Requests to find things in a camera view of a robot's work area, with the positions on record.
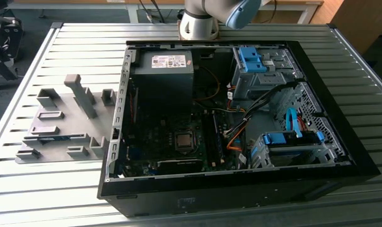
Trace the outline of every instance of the aluminum table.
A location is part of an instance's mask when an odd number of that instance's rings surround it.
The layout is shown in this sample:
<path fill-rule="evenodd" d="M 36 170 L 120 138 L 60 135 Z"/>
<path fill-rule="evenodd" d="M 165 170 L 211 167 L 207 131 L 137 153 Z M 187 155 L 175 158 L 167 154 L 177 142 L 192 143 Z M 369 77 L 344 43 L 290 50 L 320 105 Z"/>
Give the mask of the aluminum table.
<path fill-rule="evenodd" d="M 117 90 L 125 41 L 176 40 L 177 34 L 175 24 L 53 25 L 0 121 L 0 225 L 382 226 L 382 175 L 306 203 L 128 219 L 96 198 L 101 161 L 16 164 L 39 90 L 71 92 L 65 74 L 80 74 L 92 92 Z M 300 41 L 382 173 L 382 81 L 338 30 L 261 24 L 233 31 L 223 26 L 221 38 Z"/>

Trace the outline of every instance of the blue plastic clip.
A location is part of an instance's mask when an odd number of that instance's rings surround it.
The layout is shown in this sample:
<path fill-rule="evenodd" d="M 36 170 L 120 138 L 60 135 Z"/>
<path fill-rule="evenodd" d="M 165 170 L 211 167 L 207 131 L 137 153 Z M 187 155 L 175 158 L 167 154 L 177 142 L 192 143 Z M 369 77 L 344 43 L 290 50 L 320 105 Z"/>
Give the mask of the blue plastic clip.
<path fill-rule="evenodd" d="M 272 144 L 286 143 L 284 133 L 268 133 Z"/>
<path fill-rule="evenodd" d="M 288 108 L 288 111 L 286 111 L 286 130 L 288 131 L 293 130 L 297 133 L 298 138 L 302 137 L 302 133 L 298 128 L 298 113 L 294 108 Z"/>
<path fill-rule="evenodd" d="M 245 65 L 247 72 L 267 72 L 267 67 L 261 63 L 261 55 L 255 47 L 241 47 L 240 58 Z"/>
<path fill-rule="evenodd" d="M 269 141 L 269 138 L 267 135 L 263 136 L 263 139 L 264 139 L 264 143 L 268 145 L 271 144 L 271 141 Z"/>
<path fill-rule="evenodd" d="M 320 141 L 324 142 L 325 141 L 324 133 L 321 131 L 318 131 L 316 134 L 317 134 Z"/>
<path fill-rule="evenodd" d="M 255 147 L 253 152 L 252 152 L 252 157 L 255 156 L 257 150 L 259 150 L 259 147 Z"/>

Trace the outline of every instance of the black cable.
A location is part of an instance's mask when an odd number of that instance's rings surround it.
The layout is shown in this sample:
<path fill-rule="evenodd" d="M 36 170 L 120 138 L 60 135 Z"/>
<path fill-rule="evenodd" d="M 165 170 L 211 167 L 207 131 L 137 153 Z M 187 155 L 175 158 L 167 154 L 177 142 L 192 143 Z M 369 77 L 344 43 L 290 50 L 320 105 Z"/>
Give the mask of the black cable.
<path fill-rule="evenodd" d="M 171 11 L 169 11 L 168 16 L 167 16 L 165 19 L 168 19 L 168 17 L 171 16 L 172 12 L 173 12 L 173 9 L 171 9 Z"/>
<path fill-rule="evenodd" d="M 275 14 L 276 14 L 276 12 L 277 12 L 277 5 L 278 5 L 277 0 L 275 0 L 275 10 L 273 10 L 272 18 L 268 19 L 268 20 L 265 20 L 264 22 L 260 22 L 261 24 L 263 24 L 263 23 L 267 23 L 267 22 L 271 23 L 271 22 L 273 21 Z"/>
<path fill-rule="evenodd" d="M 143 3 L 143 0 L 140 0 L 140 3 L 141 3 L 141 5 L 143 5 L 143 9 L 145 10 L 145 12 L 149 13 L 149 11 L 147 10 L 147 7 L 145 7 L 145 5 L 144 5 L 144 3 Z"/>
<path fill-rule="evenodd" d="M 233 128 L 231 128 L 225 132 L 225 136 L 231 135 L 239 128 L 241 128 L 249 122 L 252 118 L 252 113 L 269 103 L 271 96 L 273 96 L 282 89 L 289 88 L 289 87 L 296 87 L 297 85 L 298 85 L 297 81 L 288 82 L 286 84 L 281 84 L 276 86 L 272 90 L 265 92 L 264 95 L 261 95 L 260 98 L 256 99 L 253 104 L 247 109 L 247 112 L 244 113 L 244 116 L 243 116 L 243 120 L 239 122 L 239 124 Z"/>
<path fill-rule="evenodd" d="M 165 23 L 165 18 L 164 18 L 164 16 L 161 15 L 161 11 L 160 11 L 160 8 L 159 8 L 159 6 L 157 6 L 157 3 L 156 3 L 156 1 L 155 1 L 155 0 L 151 0 L 151 1 L 152 1 L 153 5 L 155 5 L 155 7 L 156 7 L 157 11 L 159 11 L 159 15 L 160 15 L 161 23 Z"/>

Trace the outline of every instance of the white label sticker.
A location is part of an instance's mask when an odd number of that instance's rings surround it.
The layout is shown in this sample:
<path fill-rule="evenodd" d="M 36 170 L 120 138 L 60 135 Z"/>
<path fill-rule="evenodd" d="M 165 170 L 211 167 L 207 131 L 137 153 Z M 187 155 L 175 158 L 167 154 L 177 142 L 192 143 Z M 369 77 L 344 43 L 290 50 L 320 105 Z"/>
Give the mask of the white label sticker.
<path fill-rule="evenodd" d="M 152 58 L 152 68 L 185 68 L 185 55 L 157 55 Z"/>
<path fill-rule="evenodd" d="M 241 160 L 241 162 L 244 164 L 247 164 L 248 159 L 247 159 L 247 157 L 243 154 L 239 155 L 239 159 Z"/>
<path fill-rule="evenodd" d="M 264 63 L 265 65 L 275 65 L 275 62 L 273 62 L 273 61 L 263 61 L 263 63 Z"/>
<path fill-rule="evenodd" d="M 108 2 L 111 2 L 111 3 L 124 3 L 125 0 L 108 0 Z"/>

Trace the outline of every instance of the floor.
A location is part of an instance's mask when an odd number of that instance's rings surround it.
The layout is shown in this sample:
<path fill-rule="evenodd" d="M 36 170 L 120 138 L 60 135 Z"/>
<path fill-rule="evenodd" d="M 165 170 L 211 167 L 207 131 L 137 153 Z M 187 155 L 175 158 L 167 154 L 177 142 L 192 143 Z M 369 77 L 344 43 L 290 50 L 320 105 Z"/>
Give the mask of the floor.
<path fill-rule="evenodd" d="M 105 10 L 45 10 L 45 18 L 39 18 L 40 10 L 21 9 L 13 10 L 16 17 L 24 22 L 24 39 L 20 48 L 21 60 L 16 62 L 19 75 L 23 77 L 29 68 L 32 59 L 40 48 L 43 40 L 47 36 L 49 27 L 53 22 L 65 23 L 128 23 L 128 12 L 121 9 Z M 167 22 L 173 23 L 177 21 L 176 10 L 163 10 L 163 16 Z M 139 10 L 139 17 L 141 23 L 148 23 L 145 12 Z M 364 55 L 365 60 L 376 63 L 373 68 L 382 78 L 382 39 L 377 40 Z M 17 81 L 7 82 L 0 77 L 0 119 L 8 107 L 21 77 Z"/>

